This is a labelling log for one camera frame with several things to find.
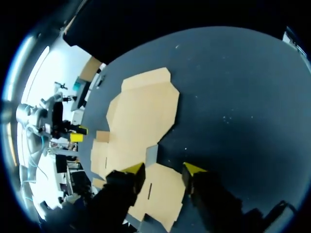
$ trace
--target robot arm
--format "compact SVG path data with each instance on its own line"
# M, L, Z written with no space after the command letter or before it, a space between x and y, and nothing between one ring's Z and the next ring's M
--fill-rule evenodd
M144 163L122 171L112 171L107 175L102 190L85 208L75 203L65 203L62 209L49 211L41 227L47 233L88 233L102 228L105 232L119 233L128 209L134 206L144 181Z

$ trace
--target dark blue table surface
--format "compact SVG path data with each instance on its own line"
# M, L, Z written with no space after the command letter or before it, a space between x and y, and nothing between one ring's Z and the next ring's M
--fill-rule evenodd
M79 153L88 177L97 177L90 171L92 141L97 130L109 130L105 115L122 81L160 67L171 72L180 99L175 125L159 142L158 162L178 172L185 161L217 171L242 199L243 211L257 207L267 214L280 200L299 208L311 174L311 74L289 45L240 28L174 33L110 63L82 121L89 135ZM291 217L286 211L268 232ZM165 232L156 221L141 230ZM171 232L204 232L189 200Z

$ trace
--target white wall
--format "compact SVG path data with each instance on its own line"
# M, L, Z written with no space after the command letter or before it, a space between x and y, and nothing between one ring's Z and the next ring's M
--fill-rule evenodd
M66 84L68 90L60 89L64 95L74 95L73 85L90 57L81 48L77 46L70 47L62 38L58 38L50 47L50 52L33 81L30 80L26 102L30 105L38 105L41 98L46 100L54 95L54 82ZM70 109L72 103L64 103L63 105L63 119L71 120L72 112ZM57 197L62 196L59 183L64 182L62 180L63 174L56 173L55 159L51 156L42 156L38 166L47 177L40 169L37 169L37 181L35 184L31 184L34 202L40 203L45 200L51 208L54 208L58 205Z
M54 94L54 82L66 84L68 91L61 89L65 95L75 94L73 85L90 57L81 48L70 47L61 37L58 38L35 76L27 102L38 104L41 98L48 99ZM70 108L70 103L64 103L65 119L71 118Z

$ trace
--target cardboard sheet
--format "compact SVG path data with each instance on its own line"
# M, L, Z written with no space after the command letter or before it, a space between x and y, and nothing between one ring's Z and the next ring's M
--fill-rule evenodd
M135 206L128 213L139 221L148 214L170 232L182 208L184 192L185 186L180 173L169 167L153 164L146 168L145 183Z
M91 169L102 178L112 170L146 163L143 189L129 213L140 221L148 214L167 232L177 220L185 191L181 174L156 163L157 144L177 111L179 92L170 81L166 68L125 79L107 111L110 132L96 133L91 152Z

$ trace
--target cardboard flap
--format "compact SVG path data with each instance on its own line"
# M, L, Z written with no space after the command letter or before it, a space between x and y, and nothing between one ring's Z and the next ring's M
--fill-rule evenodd
M93 178L92 185L94 185L96 188L103 188L106 181L100 180L97 178Z
M169 83L170 81L171 74L166 67L163 67L124 79L121 89L125 91L153 84Z
M91 171L105 178L105 168L107 164L108 143L93 141L91 150Z
M170 232L182 208L184 193L185 186L180 173L172 168L153 164L146 168L145 183L135 206L128 213L139 221L148 214Z
M155 164L157 161L157 149L159 145L156 144L154 146L148 147L146 149L146 161L145 161L145 167L149 167L152 164Z
M118 105L119 98L120 98L120 94L118 94L110 102L110 105L109 105L109 108L108 108L108 111L107 111L107 115L106 115L109 128L111 128L111 126L112 126L112 121L113 121L113 118L114 118L114 115L115 115L115 112L116 112L116 108L117 108L117 105Z
M96 140L98 142L109 142L109 131L96 131Z

